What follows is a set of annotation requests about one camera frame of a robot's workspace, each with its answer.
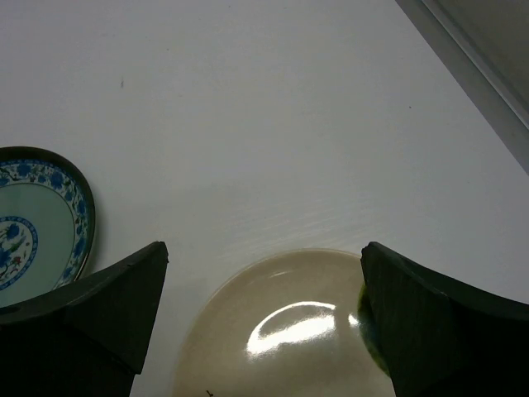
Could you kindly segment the beige plate with dark motifs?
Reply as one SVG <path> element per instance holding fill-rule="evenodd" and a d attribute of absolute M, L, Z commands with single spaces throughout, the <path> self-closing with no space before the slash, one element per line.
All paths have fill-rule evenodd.
<path fill-rule="evenodd" d="M 299 250 L 250 265 L 205 304 L 181 346 L 176 396 L 391 396 L 360 257 Z"/>

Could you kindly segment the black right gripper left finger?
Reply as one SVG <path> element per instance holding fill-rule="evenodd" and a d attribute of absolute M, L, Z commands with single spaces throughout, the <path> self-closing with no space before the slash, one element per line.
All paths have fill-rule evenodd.
<path fill-rule="evenodd" d="M 128 396 L 145 363 L 169 253 L 152 242 L 1 309 L 3 396 Z"/>

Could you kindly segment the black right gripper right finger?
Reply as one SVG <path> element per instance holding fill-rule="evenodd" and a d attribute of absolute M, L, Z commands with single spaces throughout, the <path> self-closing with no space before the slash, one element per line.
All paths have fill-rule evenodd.
<path fill-rule="evenodd" d="M 371 242 L 361 266 L 398 396 L 526 396 L 528 306 Z"/>

